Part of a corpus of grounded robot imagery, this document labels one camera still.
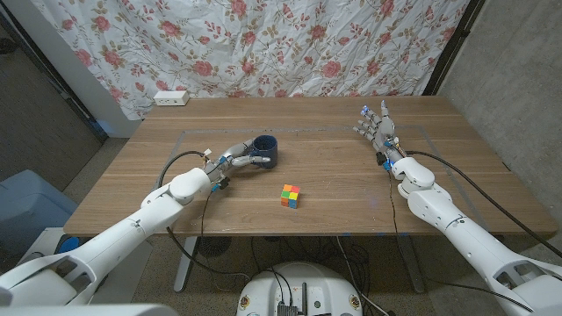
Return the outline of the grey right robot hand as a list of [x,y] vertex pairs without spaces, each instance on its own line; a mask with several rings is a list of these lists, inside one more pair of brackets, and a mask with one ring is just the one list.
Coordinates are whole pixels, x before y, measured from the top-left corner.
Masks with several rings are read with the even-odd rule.
[[360,114],[363,119],[357,121],[357,126],[354,126],[353,130],[372,144],[376,152],[377,164],[390,170],[393,164],[404,158],[406,154],[400,149],[395,126],[385,101],[380,103],[380,114],[367,105],[363,106]]

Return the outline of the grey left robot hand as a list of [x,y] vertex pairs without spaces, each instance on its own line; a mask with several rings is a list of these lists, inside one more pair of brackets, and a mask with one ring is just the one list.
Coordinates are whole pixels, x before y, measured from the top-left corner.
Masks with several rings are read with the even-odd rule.
[[246,140],[230,147],[218,159],[211,161],[204,168],[212,183],[221,181],[231,168],[239,168],[249,164],[269,164],[273,162],[270,154],[260,154],[253,146],[255,139]]

